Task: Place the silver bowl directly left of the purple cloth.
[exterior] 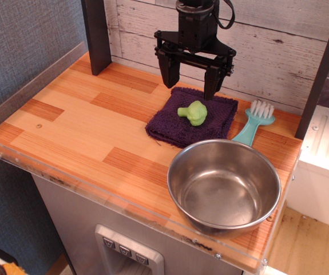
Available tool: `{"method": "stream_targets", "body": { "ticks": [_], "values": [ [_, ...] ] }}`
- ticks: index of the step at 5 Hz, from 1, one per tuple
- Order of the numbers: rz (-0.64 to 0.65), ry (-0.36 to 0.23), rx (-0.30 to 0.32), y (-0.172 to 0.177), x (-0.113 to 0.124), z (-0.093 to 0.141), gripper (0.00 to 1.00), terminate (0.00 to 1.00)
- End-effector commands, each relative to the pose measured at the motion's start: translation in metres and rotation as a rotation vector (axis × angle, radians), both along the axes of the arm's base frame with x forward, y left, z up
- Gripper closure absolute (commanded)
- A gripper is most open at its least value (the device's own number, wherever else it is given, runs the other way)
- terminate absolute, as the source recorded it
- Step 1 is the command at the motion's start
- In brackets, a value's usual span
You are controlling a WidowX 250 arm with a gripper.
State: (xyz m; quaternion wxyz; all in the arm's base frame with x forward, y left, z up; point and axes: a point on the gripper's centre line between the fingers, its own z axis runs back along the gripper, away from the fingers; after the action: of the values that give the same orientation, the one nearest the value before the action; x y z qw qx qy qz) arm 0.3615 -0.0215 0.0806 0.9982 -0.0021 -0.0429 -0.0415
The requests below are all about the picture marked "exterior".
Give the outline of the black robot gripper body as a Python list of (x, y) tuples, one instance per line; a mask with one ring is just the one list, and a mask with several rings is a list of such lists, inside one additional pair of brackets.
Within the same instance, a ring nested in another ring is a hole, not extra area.
[(178, 31), (158, 30), (156, 56), (160, 52), (176, 56), (180, 64), (206, 70), (214, 66), (221, 68), (225, 76), (233, 72), (236, 51), (217, 38), (217, 29), (229, 29), (235, 21), (235, 11), (224, 26), (219, 20), (218, 7), (178, 7)]

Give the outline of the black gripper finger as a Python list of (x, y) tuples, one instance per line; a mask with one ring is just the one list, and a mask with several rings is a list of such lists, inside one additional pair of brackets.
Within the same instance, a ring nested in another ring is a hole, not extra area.
[(177, 84), (180, 79), (180, 62), (176, 56), (160, 52), (158, 63), (164, 85), (171, 88)]
[(220, 90), (225, 73), (221, 68), (210, 66), (205, 72), (204, 99), (211, 100)]

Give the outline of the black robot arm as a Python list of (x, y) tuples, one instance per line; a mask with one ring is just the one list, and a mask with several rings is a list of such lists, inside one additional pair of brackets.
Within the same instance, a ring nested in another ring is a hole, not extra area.
[(180, 79), (180, 65), (204, 69), (204, 99), (210, 100), (233, 72), (236, 51), (217, 39), (217, 29), (230, 29), (235, 22), (231, 1), (225, 1), (232, 11), (228, 25), (219, 20), (219, 1), (177, 1), (179, 28), (176, 32), (158, 30), (155, 55), (163, 83), (173, 87)]

